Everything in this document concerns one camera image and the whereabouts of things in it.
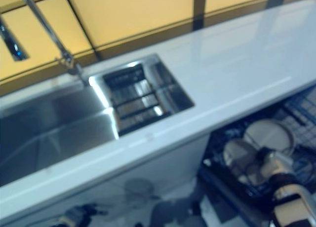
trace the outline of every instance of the white plate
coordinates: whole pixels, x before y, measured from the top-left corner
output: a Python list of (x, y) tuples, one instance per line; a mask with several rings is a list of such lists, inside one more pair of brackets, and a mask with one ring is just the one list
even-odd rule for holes
[(256, 161), (258, 150), (242, 139), (234, 139), (226, 143), (223, 157), (231, 173), (244, 184), (254, 186), (265, 182), (260, 173), (260, 164)]
[(268, 147), (288, 156), (295, 148), (295, 138), (291, 130), (282, 122), (273, 119), (254, 122), (246, 129), (243, 139), (258, 150)]

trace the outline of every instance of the dishwasher rack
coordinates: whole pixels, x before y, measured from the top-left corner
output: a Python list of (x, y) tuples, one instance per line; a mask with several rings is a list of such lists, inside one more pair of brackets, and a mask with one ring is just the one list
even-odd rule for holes
[(239, 119), (211, 133), (199, 176), (210, 182), (211, 172), (225, 183), (243, 202), (256, 206), (263, 213), (272, 209), (272, 189), (267, 182), (254, 186), (250, 180), (240, 183), (225, 165), (225, 144), (242, 138), (246, 128), (260, 119), (282, 121), (295, 135), (296, 147), (292, 158), (299, 181), (310, 192), (316, 192), (316, 85), (287, 99)]

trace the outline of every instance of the faucet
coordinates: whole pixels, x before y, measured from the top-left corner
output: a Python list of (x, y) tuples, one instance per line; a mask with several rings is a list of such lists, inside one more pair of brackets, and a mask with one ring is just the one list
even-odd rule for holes
[[(67, 68), (67, 72), (71, 75), (77, 75), (79, 79), (83, 82), (84, 85), (88, 85), (88, 83), (82, 77), (82, 67), (75, 60), (73, 55), (64, 47), (50, 24), (47, 22), (42, 12), (35, 4), (33, 0), (23, 0), (26, 5), (31, 9), (33, 14), (36, 16), (38, 21), (44, 27), (50, 38), (54, 41), (56, 46), (59, 48), (61, 57), (63, 60), (58, 60), (61, 64), (65, 65)], [(23, 49), (22, 45), (18, 42), (13, 33), (9, 30), (9, 28), (5, 25), (0, 16), (0, 36), (3, 38), (7, 48), (9, 49), (13, 59), (15, 61), (22, 61), (28, 58), (28, 54)]]

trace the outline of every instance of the white countertop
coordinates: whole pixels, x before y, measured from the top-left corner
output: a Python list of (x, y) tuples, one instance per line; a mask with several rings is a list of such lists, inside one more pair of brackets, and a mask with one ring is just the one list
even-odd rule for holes
[[(166, 151), (316, 82), (316, 0), (240, 17), (85, 69), (157, 53), (195, 106), (0, 188), (1, 222)], [(74, 78), (62, 75), (0, 98), (3, 108)]]

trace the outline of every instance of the sink basin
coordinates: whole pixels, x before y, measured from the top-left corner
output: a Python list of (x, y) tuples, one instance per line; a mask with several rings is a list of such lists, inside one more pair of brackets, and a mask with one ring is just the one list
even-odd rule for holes
[(0, 186), (194, 104), (151, 55), (1, 111)]

